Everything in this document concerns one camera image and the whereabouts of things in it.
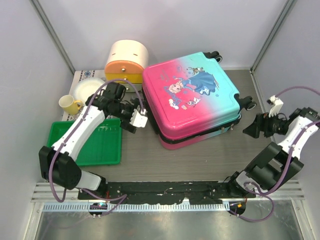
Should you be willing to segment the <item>pink and teal children's suitcase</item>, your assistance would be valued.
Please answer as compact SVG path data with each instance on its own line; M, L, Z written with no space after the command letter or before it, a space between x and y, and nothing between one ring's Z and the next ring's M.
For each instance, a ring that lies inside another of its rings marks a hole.
M142 73L148 120L161 145L176 150L237 125L256 107L220 66L218 51L196 52L150 65Z

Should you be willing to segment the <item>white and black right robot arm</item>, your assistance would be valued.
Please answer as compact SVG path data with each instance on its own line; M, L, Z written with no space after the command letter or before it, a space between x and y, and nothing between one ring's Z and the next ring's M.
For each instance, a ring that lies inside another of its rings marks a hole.
M275 192L303 167L301 151L307 140L320 128L320 116L312 108L298 108L289 118L258 113L242 132L255 139L284 135L280 143L271 142L241 172L235 172L226 184L226 193L233 198L245 197L253 188L263 196Z

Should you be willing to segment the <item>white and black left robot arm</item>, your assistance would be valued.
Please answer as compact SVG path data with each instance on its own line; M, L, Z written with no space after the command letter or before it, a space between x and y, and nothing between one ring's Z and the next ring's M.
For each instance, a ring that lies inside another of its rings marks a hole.
M88 97L85 106L67 132L52 146L43 146L39 152L41 176L48 181L53 197L59 203L55 185L68 190L78 189L97 200L105 200L108 184L104 177L81 170L76 160L94 130L109 116L120 120L120 127L135 133L147 124L147 109L136 89L136 98L124 103L126 87L122 79L109 80Z

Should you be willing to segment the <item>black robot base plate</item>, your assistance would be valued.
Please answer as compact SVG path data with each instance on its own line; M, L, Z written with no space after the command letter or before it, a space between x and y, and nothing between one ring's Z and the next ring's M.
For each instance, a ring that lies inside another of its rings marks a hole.
M107 199L112 204L123 200L123 204L129 205L179 205L184 199L191 205L204 205L221 203L223 199L256 197L242 190L233 191L227 182L219 181L109 181L97 190L77 189L79 200Z

